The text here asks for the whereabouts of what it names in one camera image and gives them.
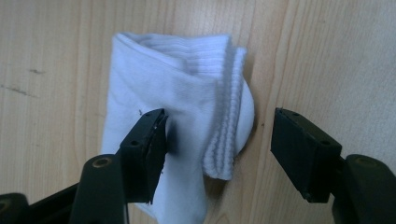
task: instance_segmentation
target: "wooden table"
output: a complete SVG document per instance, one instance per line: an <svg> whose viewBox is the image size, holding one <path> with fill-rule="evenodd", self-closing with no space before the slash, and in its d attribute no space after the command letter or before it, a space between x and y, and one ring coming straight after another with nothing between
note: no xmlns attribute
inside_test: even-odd
<svg viewBox="0 0 396 224"><path fill-rule="evenodd" d="M232 181L206 180L206 223L333 223L270 152L276 106L396 171L396 2L0 1L0 193L34 203L79 180L106 115L111 36L231 34L256 118ZM131 205L132 223L155 223Z"/></svg>

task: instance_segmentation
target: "white sock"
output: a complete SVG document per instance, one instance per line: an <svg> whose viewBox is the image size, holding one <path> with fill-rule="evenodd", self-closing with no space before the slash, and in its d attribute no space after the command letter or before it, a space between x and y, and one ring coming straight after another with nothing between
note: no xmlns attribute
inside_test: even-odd
<svg viewBox="0 0 396 224"><path fill-rule="evenodd" d="M244 56L227 35L113 38L102 153L118 150L141 113L165 108L169 153L153 205L139 204L159 223L202 223L203 171L231 178L253 121Z"/></svg>

